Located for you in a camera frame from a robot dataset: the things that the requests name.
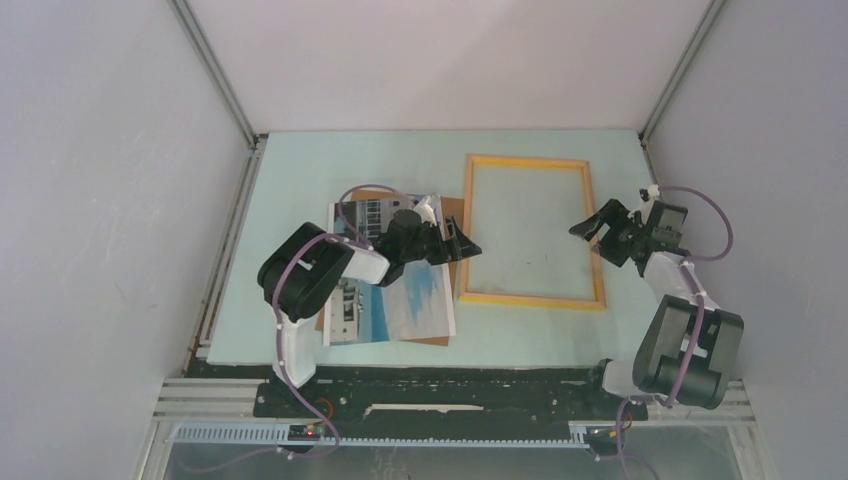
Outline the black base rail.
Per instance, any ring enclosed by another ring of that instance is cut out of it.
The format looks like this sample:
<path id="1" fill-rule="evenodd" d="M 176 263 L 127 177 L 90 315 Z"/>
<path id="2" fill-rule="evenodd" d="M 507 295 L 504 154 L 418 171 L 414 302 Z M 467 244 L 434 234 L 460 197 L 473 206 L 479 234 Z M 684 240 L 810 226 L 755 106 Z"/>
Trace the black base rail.
<path id="1" fill-rule="evenodd" d="M 473 369 L 320 366 L 292 393 L 258 386 L 256 418 L 329 418 L 340 436 L 563 439 L 579 424 L 615 421 L 620 397 L 595 368 Z"/>

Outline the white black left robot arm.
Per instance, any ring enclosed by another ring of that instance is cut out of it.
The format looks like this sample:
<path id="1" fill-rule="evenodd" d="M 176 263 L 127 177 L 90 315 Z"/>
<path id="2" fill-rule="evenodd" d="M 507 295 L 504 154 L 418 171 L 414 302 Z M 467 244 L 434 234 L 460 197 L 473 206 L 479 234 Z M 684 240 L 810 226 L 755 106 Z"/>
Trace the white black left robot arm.
<path id="1" fill-rule="evenodd" d="M 277 318 L 275 374 L 283 380 L 277 402 L 292 416 L 304 416 L 316 403 L 307 383 L 316 372 L 315 353 L 298 322 L 317 315 L 341 281 L 361 282 L 382 291 L 403 277 L 406 266 L 425 261 L 453 264 L 483 253 L 453 217 L 442 225 L 435 214 L 417 208 L 395 213 L 370 244 L 357 243 L 306 222 L 261 266 L 257 281 Z"/>

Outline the yellow wooden picture frame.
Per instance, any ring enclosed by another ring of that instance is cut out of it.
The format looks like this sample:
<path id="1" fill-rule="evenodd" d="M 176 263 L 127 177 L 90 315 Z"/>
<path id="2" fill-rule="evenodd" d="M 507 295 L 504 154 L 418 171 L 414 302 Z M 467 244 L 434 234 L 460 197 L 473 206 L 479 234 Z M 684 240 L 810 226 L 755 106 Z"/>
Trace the yellow wooden picture frame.
<path id="1" fill-rule="evenodd" d="M 463 227 L 484 253 L 461 263 L 461 302 L 600 312 L 603 268 L 593 243 L 569 235 L 595 211 L 586 160 L 470 154 Z"/>

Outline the aluminium corner post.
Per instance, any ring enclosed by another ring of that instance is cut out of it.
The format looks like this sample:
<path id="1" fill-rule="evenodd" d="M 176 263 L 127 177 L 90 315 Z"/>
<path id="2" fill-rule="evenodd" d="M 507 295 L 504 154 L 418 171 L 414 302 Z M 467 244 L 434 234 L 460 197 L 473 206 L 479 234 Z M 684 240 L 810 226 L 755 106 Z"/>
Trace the aluminium corner post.
<path id="1" fill-rule="evenodd" d="M 191 3 L 187 0 L 168 0 L 167 3 L 173 10 L 201 66 L 234 121 L 241 137 L 250 149 L 255 149 L 259 135 L 249 121 Z"/>
<path id="2" fill-rule="evenodd" d="M 671 75 L 665 83 L 665 86 L 663 87 L 641 131 L 639 132 L 639 139 L 643 146 L 647 146 L 651 142 L 651 139 L 662 122 L 666 111 L 672 104 L 687 75 L 694 67 L 700 52 L 708 42 L 712 32 L 716 28 L 716 25 L 720 21 L 721 15 L 724 13 L 729 4 L 729 0 L 709 1 L 706 9 L 696 24 L 693 33 L 687 41 L 683 52 L 672 69 Z"/>

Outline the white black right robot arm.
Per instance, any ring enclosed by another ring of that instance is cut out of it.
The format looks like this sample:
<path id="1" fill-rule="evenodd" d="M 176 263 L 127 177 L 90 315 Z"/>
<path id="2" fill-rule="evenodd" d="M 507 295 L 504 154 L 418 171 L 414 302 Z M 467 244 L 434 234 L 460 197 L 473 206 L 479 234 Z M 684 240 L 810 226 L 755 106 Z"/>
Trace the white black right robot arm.
<path id="1" fill-rule="evenodd" d="M 683 405 L 713 410 L 727 391 L 744 321 L 721 308 L 682 246 L 687 208 L 649 194 L 636 210 L 616 199 L 569 229 L 608 263 L 632 263 L 658 301 L 632 366 L 633 384 Z"/>

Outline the right aluminium corner post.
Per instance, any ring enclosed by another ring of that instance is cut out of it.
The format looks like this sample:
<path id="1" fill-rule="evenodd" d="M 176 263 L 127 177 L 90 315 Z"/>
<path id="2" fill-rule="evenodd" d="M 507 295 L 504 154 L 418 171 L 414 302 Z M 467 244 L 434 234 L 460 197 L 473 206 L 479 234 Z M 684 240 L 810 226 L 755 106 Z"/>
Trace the right aluminium corner post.
<path id="1" fill-rule="evenodd" d="M 672 69 L 671 75 L 665 83 L 665 86 L 663 87 L 641 131 L 639 132 L 639 139 L 643 146 L 647 146 L 651 142 L 651 139 L 662 122 L 666 111 L 672 104 L 687 75 L 694 67 L 700 52 L 708 42 L 712 32 L 716 28 L 716 25 L 720 21 L 721 15 L 724 13 L 729 4 L 729 0 L 709 1 L 706 9 L 696 24 L 693 33 L 687 41 L 683 52 Z"/>

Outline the left aluminium corner post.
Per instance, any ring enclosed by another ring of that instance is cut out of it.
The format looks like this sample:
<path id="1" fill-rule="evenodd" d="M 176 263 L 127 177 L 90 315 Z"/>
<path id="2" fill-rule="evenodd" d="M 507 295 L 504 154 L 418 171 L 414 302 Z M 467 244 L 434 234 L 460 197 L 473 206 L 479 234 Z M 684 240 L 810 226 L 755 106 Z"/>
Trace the left aluminium corner post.
<path id="1" fill-rule="evenodd" d="M 250 149 L 255 149 L 259 135 L 249 121 L 191 3 L 187 0 L 168 0 L 167 3 L 173 10 L 201 66 L 234 121 L 241 137 Z"/>

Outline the small circuit board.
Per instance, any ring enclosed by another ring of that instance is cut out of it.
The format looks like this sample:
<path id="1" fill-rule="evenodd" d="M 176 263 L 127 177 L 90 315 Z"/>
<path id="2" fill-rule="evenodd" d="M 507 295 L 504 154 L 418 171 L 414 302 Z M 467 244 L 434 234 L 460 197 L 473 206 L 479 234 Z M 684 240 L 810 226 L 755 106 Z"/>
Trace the small circuit board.
<path id="1" fill-rule="evenodd" d="M 319 441 L 323 437 L 321 425 L 291 425 L 287 435 L 289 441 Z"/>

